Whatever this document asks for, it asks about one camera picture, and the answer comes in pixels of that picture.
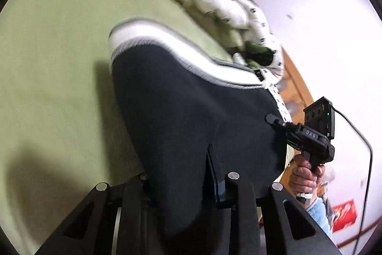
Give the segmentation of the light blue sleeve forearm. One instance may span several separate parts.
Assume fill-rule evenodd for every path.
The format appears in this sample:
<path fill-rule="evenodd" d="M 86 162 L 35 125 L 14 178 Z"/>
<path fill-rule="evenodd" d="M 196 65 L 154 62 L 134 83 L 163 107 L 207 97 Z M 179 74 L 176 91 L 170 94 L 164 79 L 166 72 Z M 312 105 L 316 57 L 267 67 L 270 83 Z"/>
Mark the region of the light blue sleeve forearm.
<path fill-rule="evenodd" d="M 331 227 L 326 216 L 326 209 L 323 200 L 320 197 L 317 197 L 314 202 L 307 207 L 306 212 L 315 220 L 326 235 L 332 239 Z"/>

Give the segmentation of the person's right hand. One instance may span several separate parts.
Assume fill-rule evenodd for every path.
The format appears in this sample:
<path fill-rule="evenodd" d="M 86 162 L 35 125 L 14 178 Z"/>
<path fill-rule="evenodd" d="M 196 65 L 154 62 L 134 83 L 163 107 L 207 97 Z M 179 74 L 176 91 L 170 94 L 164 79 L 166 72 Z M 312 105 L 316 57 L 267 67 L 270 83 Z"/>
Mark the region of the person's right hand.
<path fill-rule="evenodd" d="M 312 198 L 309 204 L 302 204 L 304 208 L 309 207 L 317 198 L 317 190 L 320 187 L 325 173 L 325 165 L 318 166 L 314 172 L 311 171 L 311 164 L 302 155 L 294 157 L 295 166 L 289 176 L 289 188 L 296 195 L 298 193 L 310 193 Z"/>

